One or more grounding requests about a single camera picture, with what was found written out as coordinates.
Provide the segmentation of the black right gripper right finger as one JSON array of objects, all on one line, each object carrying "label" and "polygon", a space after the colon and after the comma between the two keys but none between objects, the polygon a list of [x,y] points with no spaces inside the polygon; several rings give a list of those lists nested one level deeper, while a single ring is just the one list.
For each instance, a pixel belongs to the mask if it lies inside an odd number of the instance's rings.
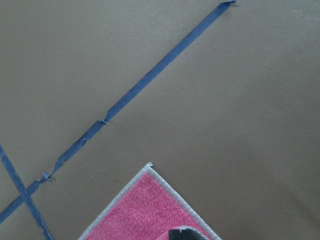
[{"label": "black right gripper right finger", "polygon": [[181,230],[182,240],[207,240],[208,238],[200,233],[198,230],[186,227]]}]

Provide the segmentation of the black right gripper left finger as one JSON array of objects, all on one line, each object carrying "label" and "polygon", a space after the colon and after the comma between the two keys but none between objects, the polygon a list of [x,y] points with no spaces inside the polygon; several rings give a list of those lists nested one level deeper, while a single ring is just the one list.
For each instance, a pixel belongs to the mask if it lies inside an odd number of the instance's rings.
[{"label": "black right gripper left finger", "polygon": [[182,240],[182,232],[178,229],[170,229],[168,231],[169,240]]}]

